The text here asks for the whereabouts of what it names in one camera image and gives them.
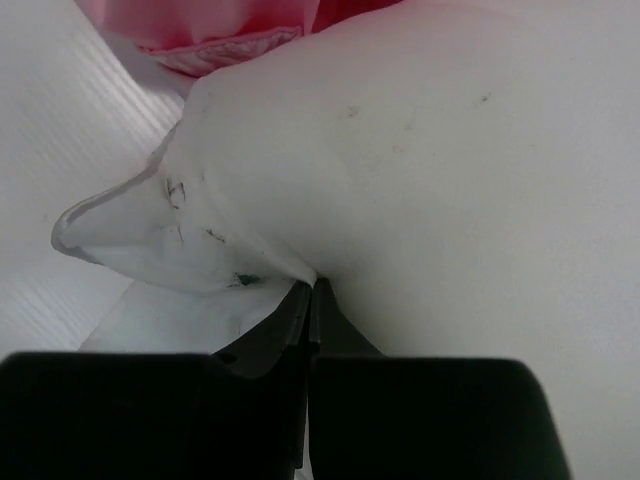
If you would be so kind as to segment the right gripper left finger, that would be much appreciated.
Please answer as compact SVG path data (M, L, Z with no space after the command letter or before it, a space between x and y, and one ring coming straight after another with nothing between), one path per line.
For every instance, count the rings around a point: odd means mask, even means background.
M213 354L19 352L1 364L5 479L291 479L311 290Z

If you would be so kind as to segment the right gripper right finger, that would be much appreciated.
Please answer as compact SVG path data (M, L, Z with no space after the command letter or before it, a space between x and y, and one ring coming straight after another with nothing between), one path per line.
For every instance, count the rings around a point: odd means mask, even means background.
M546 396L516 360L382 354L319 280L310 310L317 479L567 479Z

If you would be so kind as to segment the pink satin pillowcase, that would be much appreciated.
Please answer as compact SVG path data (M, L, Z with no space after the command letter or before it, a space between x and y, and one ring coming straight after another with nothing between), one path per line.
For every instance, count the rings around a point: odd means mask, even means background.
M190 77L260 57L336 22L334 1L78 1L98 29Z

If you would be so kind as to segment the white pillow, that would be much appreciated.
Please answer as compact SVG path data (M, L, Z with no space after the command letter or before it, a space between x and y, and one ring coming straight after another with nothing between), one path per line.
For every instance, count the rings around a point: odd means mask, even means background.
M328 278L394 352L509 356L639 475L639 5L404 1L192 87L56 250L198 293Z

